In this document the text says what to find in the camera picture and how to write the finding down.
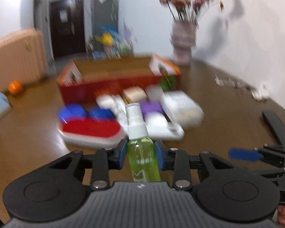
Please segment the person's right hand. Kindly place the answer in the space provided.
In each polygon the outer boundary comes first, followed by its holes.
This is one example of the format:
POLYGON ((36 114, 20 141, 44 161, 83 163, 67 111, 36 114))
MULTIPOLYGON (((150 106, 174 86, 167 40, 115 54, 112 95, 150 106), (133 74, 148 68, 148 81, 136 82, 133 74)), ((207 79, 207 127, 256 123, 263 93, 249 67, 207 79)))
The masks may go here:
POLYGON ((278 206, 277 208, 277 222, 279 225, 285 227, 285 206, 278 206))

